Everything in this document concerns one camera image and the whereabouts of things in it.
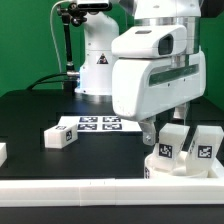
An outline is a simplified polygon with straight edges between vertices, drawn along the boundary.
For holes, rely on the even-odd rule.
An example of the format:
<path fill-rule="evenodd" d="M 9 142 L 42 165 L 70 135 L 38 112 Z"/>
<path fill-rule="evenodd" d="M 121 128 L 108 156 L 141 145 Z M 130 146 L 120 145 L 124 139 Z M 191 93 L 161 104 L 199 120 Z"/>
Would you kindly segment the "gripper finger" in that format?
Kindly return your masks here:
<path fill-rule="evenodd" d="M 143 143 L 153 146 L 156 142 L 155 117 L 149 117 L 139 122 L 143 134 Z"/>
<path fill-rule="evenodd" d="M 174 119 L 178 119 L 178 120 L 182 120 L 183 123 L 186 123 L 186 118 L 188 115 L 188 111 L 190 108 L 190 103 L 186 102 L 183 103 L 179 106 L 176 106 L 174 109 L 174 114 L 173 114 L 173 118 Z"/>

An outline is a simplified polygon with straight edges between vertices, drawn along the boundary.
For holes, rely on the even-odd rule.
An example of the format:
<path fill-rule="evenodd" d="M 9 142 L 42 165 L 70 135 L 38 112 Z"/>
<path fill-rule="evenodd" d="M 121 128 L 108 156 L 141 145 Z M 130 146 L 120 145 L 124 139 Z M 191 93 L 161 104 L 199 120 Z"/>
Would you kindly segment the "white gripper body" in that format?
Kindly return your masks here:
<path fill-rule="evenodd" d="M 122 119 L 139 122 L 203 95 L 205 56 L 189 56 L 189 65 L 172 69 L 171 59 L 119 59 L 112 72 L 112 104 Z"/>

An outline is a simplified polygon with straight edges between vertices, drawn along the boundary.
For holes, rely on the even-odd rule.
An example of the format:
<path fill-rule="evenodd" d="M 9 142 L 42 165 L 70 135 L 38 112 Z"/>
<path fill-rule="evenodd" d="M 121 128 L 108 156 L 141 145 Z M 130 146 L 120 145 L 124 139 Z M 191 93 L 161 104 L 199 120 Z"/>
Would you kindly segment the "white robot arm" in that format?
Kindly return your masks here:
<path fill-rule="evenodd" d="M 112 99 L 156 141 L 156 115 L 201 96 L 206 63 L 199 44 L 199 0 L 78 0 L 87 13 L 82 95 Z"/>

